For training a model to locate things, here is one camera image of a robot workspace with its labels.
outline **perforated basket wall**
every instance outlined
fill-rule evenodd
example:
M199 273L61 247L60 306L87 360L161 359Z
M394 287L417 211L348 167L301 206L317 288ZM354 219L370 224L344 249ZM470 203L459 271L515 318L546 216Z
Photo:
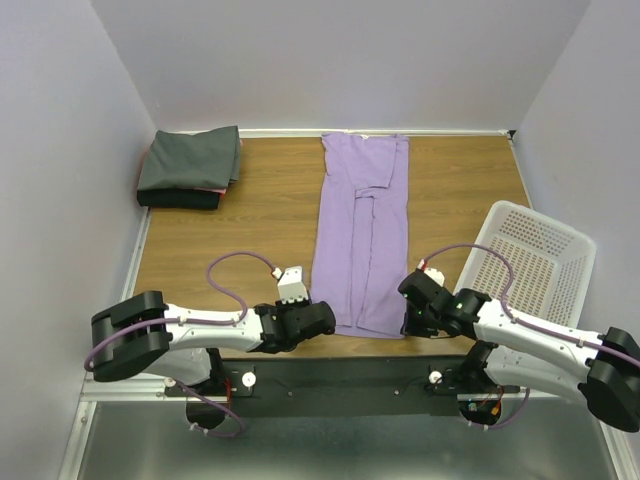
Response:
M502 253L515 282L509 305L559 325L575 327L589 286L596 246L587 235L511 202L496 202L476 243ZM473 288L498 297L507 271L493 255L474 249L456 291Z

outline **metal floor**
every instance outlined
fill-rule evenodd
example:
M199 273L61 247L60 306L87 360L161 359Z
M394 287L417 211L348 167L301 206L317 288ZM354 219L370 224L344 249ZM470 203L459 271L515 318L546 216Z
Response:
M182 402L102 403L85 480L604 480L616 478L601 429L557 398L534 398L497 431L452 417L249 419L232 440L189 431Z

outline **folded gray shirt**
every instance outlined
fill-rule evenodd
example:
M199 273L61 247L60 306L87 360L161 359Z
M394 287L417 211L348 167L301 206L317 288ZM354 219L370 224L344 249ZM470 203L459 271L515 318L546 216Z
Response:
M138 190L222 189L238 180L238 127L187 135L158 131L142 165Z

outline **purple cloth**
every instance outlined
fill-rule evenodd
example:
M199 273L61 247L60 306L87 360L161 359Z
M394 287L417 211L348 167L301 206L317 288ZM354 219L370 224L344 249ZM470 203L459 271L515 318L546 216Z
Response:
M409 139L330 133L322 143L327 173L311 298L331 306L336 333L402 338Z

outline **black folded cloth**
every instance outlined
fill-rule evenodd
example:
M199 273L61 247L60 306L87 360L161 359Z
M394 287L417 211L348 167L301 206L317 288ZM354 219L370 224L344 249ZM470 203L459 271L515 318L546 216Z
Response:
M194 210L216 210L222 195L204 190L184 188L156 188L138 190L138 203L145 207L191 208Z
M195 135L158 131L144 160L138 203L148 207L216 209L221 193L238 180L238 127Z

